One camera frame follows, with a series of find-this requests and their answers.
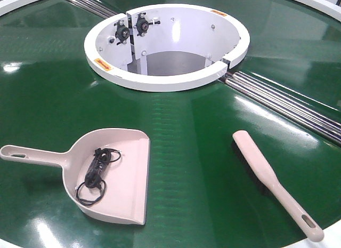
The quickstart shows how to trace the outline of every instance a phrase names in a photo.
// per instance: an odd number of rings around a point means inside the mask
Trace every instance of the orange sticker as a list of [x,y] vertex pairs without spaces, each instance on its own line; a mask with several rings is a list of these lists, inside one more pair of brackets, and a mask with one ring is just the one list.
[[226,13],[220,12],[220,11],[217,11],[217,10],[211,10],[211,12],[214,12],[214,13],[216,13],[216,14],[219,14],[220,16],[223,16],[223,17],[227,16]]
[[106,63],[104,60],[97,58],[95,59],[95,62],[100,65],[101,68],[103,68],[105,71],[111,70],[111,67],[109,66],[108,63]]

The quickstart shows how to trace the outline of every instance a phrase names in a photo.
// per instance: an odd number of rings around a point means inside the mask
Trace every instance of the green surface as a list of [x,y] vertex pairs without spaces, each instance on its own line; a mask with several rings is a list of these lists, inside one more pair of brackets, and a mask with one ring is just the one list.
[[[227,12],[251,35],[239,69],[311,97],[320,102],[307,99],[314,107],[341,119],[341,26],[323,14],[287,0],[102,1],[123,12],[164,2]],[[83,49],[87,32],[101,20],[64,0],[1,17],[0,146],[62,152],[91,130],[144,131],[151,139],[147,223],[91,219],[67,196],[60,169],[1,161],[0,238],[27,248],[48,242],[270,248],[304,238],[275,198],[260,194],[233,153],[231,135],[239,129],[249,131],[282,184],[322,228],[341,219],[339,147],[218,81],[146,93],[102,79]],[[54,236],[49,241],[46,229]]]

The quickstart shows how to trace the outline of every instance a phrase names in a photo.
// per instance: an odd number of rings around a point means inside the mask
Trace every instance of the hole in handle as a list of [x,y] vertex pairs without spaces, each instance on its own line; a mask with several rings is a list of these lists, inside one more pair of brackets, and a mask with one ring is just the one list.
[[308,224],[309,227],[315,228],[315,224],[311,221],[311,219],[307,215],[302,215],[302,219],[305,221],[305,223]]
[[26,157],[25,154],[13,154],[13,155],[11,155],[11,156],[13,156],[13,157],[19,157],[19,158],[25,158],[25,157]]

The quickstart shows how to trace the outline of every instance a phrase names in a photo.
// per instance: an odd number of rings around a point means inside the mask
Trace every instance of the pink dustpan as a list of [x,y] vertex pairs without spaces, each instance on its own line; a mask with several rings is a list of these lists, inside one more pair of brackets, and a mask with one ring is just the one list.
[[[120,160],[108,165],[103,179],[107,191],[91,207],[76,199],[76,188],[85,174],[97,148],[114,148],[121,151]],[[4,160],[57,166],[62,168],[66,192],[77,206],[92,218],[121,224],[145,224],[150,140],[139,130],[99,129],[79,138],[64,153],[6,145],[0,149]],[[98,197],[98,190],[82,189],[82,197]]]

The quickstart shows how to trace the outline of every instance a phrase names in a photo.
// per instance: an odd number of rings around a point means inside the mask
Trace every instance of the brush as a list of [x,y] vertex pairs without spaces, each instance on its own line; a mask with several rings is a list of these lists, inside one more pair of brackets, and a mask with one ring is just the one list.
[[309,240],[322,241],[323,230],[281,185],[275,172],[247,131],[240,130],[232,135],[243,157],[247,161],[258,182],[266,186],[287,210]]

